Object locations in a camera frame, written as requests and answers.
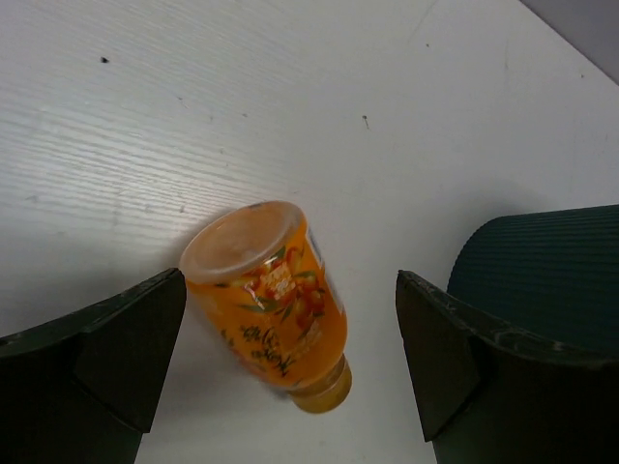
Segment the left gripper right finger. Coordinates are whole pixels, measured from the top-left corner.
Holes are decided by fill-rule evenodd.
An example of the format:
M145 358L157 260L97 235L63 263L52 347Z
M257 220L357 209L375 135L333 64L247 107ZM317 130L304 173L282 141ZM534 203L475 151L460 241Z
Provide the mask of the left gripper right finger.
M531 333L398 273L399 330L440 463L614 463L618 358Z

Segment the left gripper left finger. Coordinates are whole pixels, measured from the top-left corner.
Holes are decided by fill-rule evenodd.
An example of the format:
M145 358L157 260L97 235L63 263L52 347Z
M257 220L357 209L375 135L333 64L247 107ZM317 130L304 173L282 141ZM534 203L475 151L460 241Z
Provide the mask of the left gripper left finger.
M186 308L168 269L107 300L1 339L4 463L133 463Z

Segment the orange juice bottle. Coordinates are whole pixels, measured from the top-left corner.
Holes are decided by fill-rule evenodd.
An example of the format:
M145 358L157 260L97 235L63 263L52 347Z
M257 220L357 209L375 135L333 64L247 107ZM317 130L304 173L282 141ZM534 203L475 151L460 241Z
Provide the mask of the orange juice bottle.
M311 414L352 387L347 317L303 211L249 205L204 227L179 268L189 293L254 376Z

